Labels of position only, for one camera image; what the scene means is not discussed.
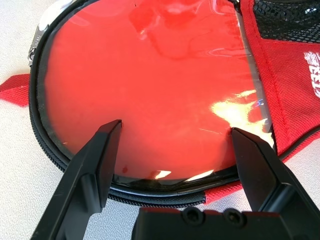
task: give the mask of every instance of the red fabric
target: red fabric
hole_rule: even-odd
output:
[[[29,74],[10,77],[0,85],[0,99],[25,107],[28,105]]]
[[[320,125],[320,89],[313,87],[320,83],[316,76],[312,80],[311,74],[316,71],[311,72],[305,59],[305,53],[319,53],[320,44],[261,38],[253,9],[254,0],[241,0],[245,33],[262,80],[281,155],[303,134]],[[320,132],[306,139],[284,162],[318,138]],[[208,189],[206,204],[240,189],[239,182]]]

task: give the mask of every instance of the black plastic part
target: black plastic part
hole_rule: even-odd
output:
[[[231,136],[252,211],[279,213],[293,236],[304,233],[309,239],[320,238],[320,211],[268,143],[238,128]]]
[[[89,218],[105,207],[114,175],[121,121],[99,128],[74,156],[36,230],[33,240],[78,240]]]
[[[132,231],[132,240],[293,240],[286,224],[277,213],[239,213],[241,225],[226,216],[238,213],[228,209],[224,213],[206,210],[200,212],[203,221],[192,225],[185,220],[188,213],[198,209],[186,208],[183,212],[174,209],[140,208]]]

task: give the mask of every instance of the black mesh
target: black mesh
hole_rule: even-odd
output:
[[[320,43],[320,1],[255,0],[253,11],[264,39]]]

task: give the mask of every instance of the black trim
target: black trim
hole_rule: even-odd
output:
[[[285,160],[290,154],[292,154],[300,144],[302,144],[305,140],[310,138],[312,135],[320,132],[320,125],[312,128],[303,134],[297,141],[295,141],[286,151],[284,151],[281,155],[279,155],[279,159],[281,161]]]

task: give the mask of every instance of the white surface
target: white surface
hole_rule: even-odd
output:
[[[0,0],[0,84],[11,75],[28,73],[27,54],[45,9],[55,0]],[[320,207],[320,140],[288,162]],[[0,100],[0,240],[27,240],[46,209],[62,173],[39,147],[29,110]],[[242,191],[201,209],[249,210]],[[130,240],[138,207],[107,202],[91,217],[86,240]]]

